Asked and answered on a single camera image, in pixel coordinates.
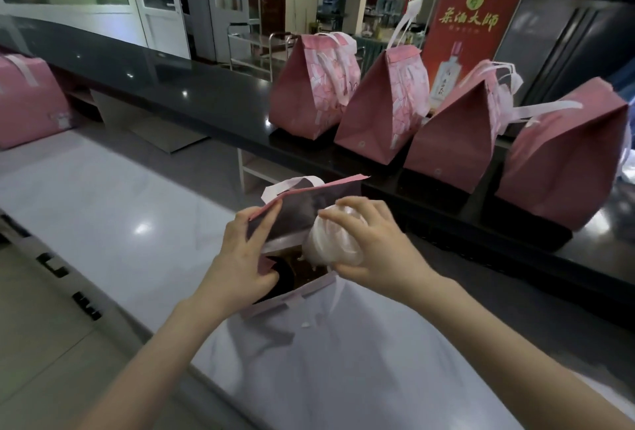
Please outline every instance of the pink paper bag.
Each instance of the pink paper bag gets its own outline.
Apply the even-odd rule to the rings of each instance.
[[[487,169],[500,124],[499,65],[481,61],[417,132],[404,167],[472,193]]]
[[[42,59],[0,56],[0,149],[70,129],[71,112]]]
[[[315,176],[305,176],[287,179],[273,186],[269,186],[262,193],[262,200],[266,202],[258,212],[250,217],[247,229],[248,237],[260,225],[267,210],[278,200],[282,200],[282,209],[275,220],[262,253],[270,253],[285,248],[292,248],[304,242],[318,216],[318,209],[324,209],[347,195],[361,194],[361,181],[368,176],[358,174],[339,179],[327,184]],[[273,267],[273,262],[266,257],[260,258],[258,271],[266,273]],[[264,299],[241,312],[244,318],[268,309],[287,305],[299,306],[303,296],[313,293],[335,282],[335,273],[329,271],[313,281],[282,295]]]
[[[360,83],[356,51],[342,32],[301,35],[271,89],[269,122],[312,140],[339,123]]]
[[[628,104],[595,77],[531,119],[507,155],[496,196],[573,231],[602,207],[622,155]]]
[[[415,46],[387,49],[364,76],[335,143],[382,164],[393,160],[430,110],[428,73]]]

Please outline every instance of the red poster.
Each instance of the red poster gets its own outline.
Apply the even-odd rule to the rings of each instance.
[[[520,0],[439,0],[422,59],[432,108],[437,108],[470,70],[491,59]]]

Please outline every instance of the black countertop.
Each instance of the black countertop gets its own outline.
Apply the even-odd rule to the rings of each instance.
[[[602,210],[572,234],[493,197],[504,141],[468,195],[402,169],[407,148],[382,166],[333,144],[332,130],[314,142],[275,130],[267,81],[25,18],[0,17],[0,46],[297,172],[326,180],[369,175],[364,193],[385,199],[417,235],[635,328],[624,313],[635,307],[635,186],[617,182]]]

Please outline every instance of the floor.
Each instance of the floor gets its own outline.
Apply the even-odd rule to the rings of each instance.
[[[72,428],[123,369],[119,350],[70,298],[0,243],[0,422],[11,430]],[[157,430],[219,429],[172,399]]]

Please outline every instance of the white counter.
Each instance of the white counter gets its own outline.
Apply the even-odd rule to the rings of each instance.
[[[206,141],[169,156],[129,133],[69,131],[0,153],[0,209],[155,331],[246,205],[235,154]],[[428,322],[337,284],[331,314],[335,285],[302,311],[230,318],[194,365],[279,430],[520,429]]]

